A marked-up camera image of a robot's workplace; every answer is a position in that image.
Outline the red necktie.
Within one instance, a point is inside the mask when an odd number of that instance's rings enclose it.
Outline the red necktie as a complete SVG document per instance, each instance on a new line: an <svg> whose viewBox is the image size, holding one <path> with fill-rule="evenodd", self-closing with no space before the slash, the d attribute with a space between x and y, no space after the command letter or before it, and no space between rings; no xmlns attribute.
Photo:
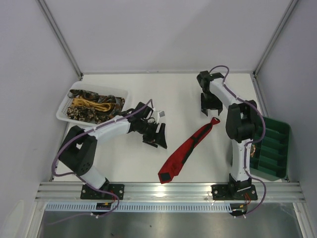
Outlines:
<svg viewBox="0 0 317 238"><path fill-rule="evenodd" d="M220 119L213 117L209 123L199 128L168 157L158 172L161 184L169 183L179 175L193 150L211 132L213 126L219 123Z"/></svg>

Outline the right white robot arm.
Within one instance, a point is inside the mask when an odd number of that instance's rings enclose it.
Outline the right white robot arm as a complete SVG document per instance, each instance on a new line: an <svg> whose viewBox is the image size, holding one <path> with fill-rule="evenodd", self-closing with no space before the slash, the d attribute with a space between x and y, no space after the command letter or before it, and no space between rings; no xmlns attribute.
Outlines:
<svg viewBox="0 0 317 238"><path fill-rule="evenodd" d="M225 130L232 142L232 168L229 173L226 195L239 198L251 190L250 175L251 143L257 130L257 104L234 96L224 84L225 77L221 73L201 71L197 81L202 88L201 112L208 115L208 110L216 110L219 114L227 109Z"/></svg>

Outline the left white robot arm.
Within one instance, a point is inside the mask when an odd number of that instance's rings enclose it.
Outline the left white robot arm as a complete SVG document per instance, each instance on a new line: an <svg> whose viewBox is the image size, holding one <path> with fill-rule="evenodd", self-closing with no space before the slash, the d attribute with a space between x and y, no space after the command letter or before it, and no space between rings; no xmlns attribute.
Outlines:
<svg viewBox="0 0 317 238"><path fill-rule="evenodd" d="M66 135L56 159L61 161L89 188L109 194L109 180L94 166L98 144L137 132L143 142L153 147L167 149L165 123L160 119L164 111L156 111L150 103L139 102L137 107L121 112L114 118L96 126L81 128L73 126Z"/></svg>

